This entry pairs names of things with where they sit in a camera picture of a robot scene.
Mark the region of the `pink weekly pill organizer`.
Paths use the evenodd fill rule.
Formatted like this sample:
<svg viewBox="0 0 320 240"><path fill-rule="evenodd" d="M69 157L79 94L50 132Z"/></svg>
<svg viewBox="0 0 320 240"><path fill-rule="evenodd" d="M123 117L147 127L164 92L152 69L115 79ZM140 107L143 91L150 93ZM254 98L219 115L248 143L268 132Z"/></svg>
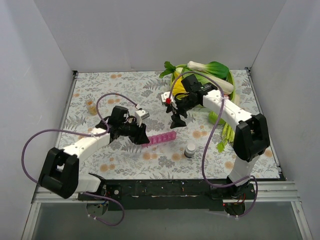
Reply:
<svg viewBox="0 0 320 240"><path fill-rule="evenodd" d="M169 131L158 135L149 136L149 143L145 143L142 147L148 147L152 145L157 145L161 143L170 142L176 139L177 133L175 131Z"/></svg>

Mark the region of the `white capped pill bottle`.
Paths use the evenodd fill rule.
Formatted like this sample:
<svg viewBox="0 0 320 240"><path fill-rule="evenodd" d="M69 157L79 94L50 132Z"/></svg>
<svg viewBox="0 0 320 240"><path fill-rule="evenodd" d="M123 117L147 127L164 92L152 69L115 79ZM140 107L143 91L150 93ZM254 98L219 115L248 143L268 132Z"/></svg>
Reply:
<svg viewBox="0 0 320 240"><path fill-rule="evenodd" d="M184 148L184 155L187 158L192 158L196 153L197 147L194 143L188 143Z"/></svg>

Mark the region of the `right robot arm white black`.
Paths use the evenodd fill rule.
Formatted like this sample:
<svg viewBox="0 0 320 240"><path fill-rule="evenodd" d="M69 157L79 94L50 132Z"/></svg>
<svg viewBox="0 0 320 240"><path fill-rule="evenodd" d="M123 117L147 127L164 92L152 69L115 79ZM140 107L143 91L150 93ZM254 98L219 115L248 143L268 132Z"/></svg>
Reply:
<svg viewBox="0 0 320 240"><path fill-rule="evenodd" d="M185 127L181 117L187 117L187 111L201 105L218 114L234 131L233 150L236 159L225 185L209 183L213 188L226 189L227 195L237 199L244 194L249 183L255 179L252 170L265 150L270 146L270 136L266 117L252 114L240 108L225 97L222 87L212 78L209 83L201 84L195 71L180 74L182 85L186 90L182 99L177 99L172 92L161 95L161 101L166 106L166 112L172 113L170 127Z"/></svg>

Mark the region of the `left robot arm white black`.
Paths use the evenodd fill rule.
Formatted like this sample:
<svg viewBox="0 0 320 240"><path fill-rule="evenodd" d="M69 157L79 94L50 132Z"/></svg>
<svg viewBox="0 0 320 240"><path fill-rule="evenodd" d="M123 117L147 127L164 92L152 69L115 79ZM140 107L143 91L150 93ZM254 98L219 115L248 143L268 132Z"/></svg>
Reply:
<svg viewBox="0 0 320 240"><path fill-rule="evenodd" d="M48 151L38 184L64 199L82 192L89 192L95 200L103 199L107 191L102 177L80 174L80 163L121 136L128 137L135 145L148 144L143 121L149 116L142 108L130 115L127 108L115 106L111 115L103 118L88 136L62 149L53 147Z"/></svg>

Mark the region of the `yellow napa cabbage toy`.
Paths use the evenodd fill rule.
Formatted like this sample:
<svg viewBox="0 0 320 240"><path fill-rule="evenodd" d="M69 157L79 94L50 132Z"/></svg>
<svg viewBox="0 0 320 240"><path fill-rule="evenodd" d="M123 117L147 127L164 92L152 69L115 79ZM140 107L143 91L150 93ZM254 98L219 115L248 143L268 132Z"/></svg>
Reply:
<svg viewBox="0 0 320 240"><path fill-rule="evenodd" d="M175 97L176 95L178 94L186 94L187 91L185 90L184 86L182 85L182 77L180 77L174 87L173 87L173 90L172 90L172 95Z"/></svg>

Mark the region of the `green round cabbage toy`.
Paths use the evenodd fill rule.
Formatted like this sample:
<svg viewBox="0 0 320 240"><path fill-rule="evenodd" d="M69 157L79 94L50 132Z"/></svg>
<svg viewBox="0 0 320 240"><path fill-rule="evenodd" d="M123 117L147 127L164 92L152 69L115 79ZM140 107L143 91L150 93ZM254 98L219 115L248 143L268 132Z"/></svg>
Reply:
<svg viewBox="0 0 320 240"><path fill-rule="evenodd" d="M218 114L211 111L209 114L208 114L208 119L209 119L209 122L212 123L212 124L215 124L217 122L217 119L218 119ZM221 117L219 119L219 122L218 124L219 125L224 125L226 122L223 120L223 118Z"/></svg>

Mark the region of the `long napa cabbage toy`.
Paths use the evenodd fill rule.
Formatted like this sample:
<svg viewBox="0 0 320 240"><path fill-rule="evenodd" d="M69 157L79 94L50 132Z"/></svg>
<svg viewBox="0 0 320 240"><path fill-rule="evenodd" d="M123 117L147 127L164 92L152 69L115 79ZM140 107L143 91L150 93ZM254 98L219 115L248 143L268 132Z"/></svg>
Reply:
<svg viewBox="0 0 320 240"><path fill-rule="evenodd" d="M185 67L178 67L174 72L174 76L177 77L181 73L188 72L188 71L189 70L186 69ZM225 95L229 95L229 94L231 94L233 92L234 86L233 86L233 84L229 83L227 80L224 80L222 78L216 77L216 76L211 75L209 73L204 73L203 72L202 74L204 74L206 77L214 80L222 88L222 90L223 90ZM195 74L195 77L202 85L207 84L207 83L211 83L211 84L213 83L212 81L208 80L204 76Z"/></svg>

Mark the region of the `small orange pill jar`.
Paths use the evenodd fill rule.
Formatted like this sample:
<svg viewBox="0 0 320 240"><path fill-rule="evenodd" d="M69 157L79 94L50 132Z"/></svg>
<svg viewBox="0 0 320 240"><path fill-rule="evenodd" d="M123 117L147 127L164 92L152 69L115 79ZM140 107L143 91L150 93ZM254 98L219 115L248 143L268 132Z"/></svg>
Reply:
<svg viewBox="0 0 320 240"><path fill-rule="evenodd" d="M96 104L93 100L88 99L88 100L86 100L85 104L87 107L87 111L90 115L92 115L92 116L97 115L97 107L96 107Z"/></svg>

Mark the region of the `floral table mat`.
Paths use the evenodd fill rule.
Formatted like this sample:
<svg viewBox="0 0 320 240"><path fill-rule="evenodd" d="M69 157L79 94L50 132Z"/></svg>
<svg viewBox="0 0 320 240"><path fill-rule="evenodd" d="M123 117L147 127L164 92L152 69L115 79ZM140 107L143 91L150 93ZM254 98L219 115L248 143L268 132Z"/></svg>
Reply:
<svg viewBox="0 0 320 240"><path fill-rule="evenodd" d="M161 103L161 94L170 90L171 78L159 78L157 71L80 73L68 102L60 147L66 147L90 133L100 118L123 106L134 113L134 103L149 112L145 120L148 136L170 131L171 116ZM86 100L96 104L97 115L89 114ZM196 107L188 112L186 127L177 128L176 139L142 147L127 137L101 148L82 161L81 175L97 174L105 179L224 179L236 160L232 145L218 152L222 126L214 128L209 111ZM188 143L196 145L193 157L184 155Z"/></svg>

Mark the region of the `green bok choy toy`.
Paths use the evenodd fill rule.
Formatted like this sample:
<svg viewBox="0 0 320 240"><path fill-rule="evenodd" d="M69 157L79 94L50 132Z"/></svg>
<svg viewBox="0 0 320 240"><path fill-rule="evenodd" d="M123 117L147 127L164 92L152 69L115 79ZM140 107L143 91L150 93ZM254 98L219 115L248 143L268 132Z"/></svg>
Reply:
<svg viewBox="0 0 320 240"><path fill-rule="evenodd" d="M227 66L217 61L212 61L207 64L189 61L187 67L193 71L210 74L220 79L226 79L230 71Z"/></svg>

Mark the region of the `parsley leaf toy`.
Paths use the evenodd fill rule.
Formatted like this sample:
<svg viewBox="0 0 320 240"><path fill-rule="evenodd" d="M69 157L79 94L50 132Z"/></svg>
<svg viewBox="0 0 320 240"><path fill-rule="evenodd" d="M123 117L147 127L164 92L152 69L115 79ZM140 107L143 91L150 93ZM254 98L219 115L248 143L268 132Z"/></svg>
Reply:
<svg viewBox="0 0 320 240"><path fill-rule="evenodd" d="M169 61L164 62L165 70L160 73L159 78L162 79L163 77L170 75L176 71L176 67L172 65Z"/></svg>

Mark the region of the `green plastic basket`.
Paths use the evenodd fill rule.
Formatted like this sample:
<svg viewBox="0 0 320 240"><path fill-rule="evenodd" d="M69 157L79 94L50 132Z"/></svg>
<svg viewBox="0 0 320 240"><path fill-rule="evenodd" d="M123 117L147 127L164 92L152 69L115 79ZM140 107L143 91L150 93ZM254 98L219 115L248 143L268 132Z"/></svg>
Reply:
<svg viewBox="0 0 320 240"><path fill-rule="evenodd" d="M170 87L172 87L172 84L173 84L174 80L176 79L176 77L178 77L182 72L187 72L187 71L188 71L188 69L187 69L186 65L182 65L182 64L177 65L175 71L171 75ZM233 98L233 94L235 91L235 84L234 84L234 80L233 80L233 77L232 77L230 71L228 72L227 76L224 78L220 78L215 75L212 75L212 74L209 74L206 72L202 72L202 71L198 71L198 70L195 70L195 72L202 73L202 74L206 75L207 77L209 77L210 79L214 80L222 88L225 95L231 96L231 98ZM186 74L186 75L180 77L177 80L176 84L174 85L172 95L179 100L181 100L182 98L187 96L187 91L183 87L181 81L183 78L185 78L189 75L190 74Z"/></svg>

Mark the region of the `celery stalk toy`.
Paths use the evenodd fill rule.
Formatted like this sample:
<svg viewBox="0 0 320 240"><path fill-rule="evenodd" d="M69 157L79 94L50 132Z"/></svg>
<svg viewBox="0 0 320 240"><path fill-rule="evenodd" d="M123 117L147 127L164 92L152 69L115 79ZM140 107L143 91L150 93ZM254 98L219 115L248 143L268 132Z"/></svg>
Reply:
<svg viewBox="0 0 320 240"><path fill-rule="evenodd" d="M236 105L239 105L240 97L238 94L235 93L234 98L232 99L232 102ZM226 121L224 121L223 123L224 123L224 126L221 133L222 140L216 146L216 149L218 150L219 153L222 153L225 150L225 146L227 145L227 143L232 144L235 138L235 132L230 127L230 125L227 124Z"/></svg>

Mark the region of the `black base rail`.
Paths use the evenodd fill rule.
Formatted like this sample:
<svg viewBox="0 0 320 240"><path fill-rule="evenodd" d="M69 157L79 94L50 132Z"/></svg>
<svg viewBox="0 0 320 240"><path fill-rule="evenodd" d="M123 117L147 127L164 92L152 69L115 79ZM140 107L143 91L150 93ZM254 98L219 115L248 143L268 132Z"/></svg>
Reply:
<svg viewBox="0 0 320 240"><path fill-rule="evenodd" d="M79 201L102 201L111 198L125 210L184 210L204 209L223 211L224 201L253 200L255 186L247 184L237 190L234 186L215 188L203 179L138 179L103 180L91 196L80 193Z"/></svg>

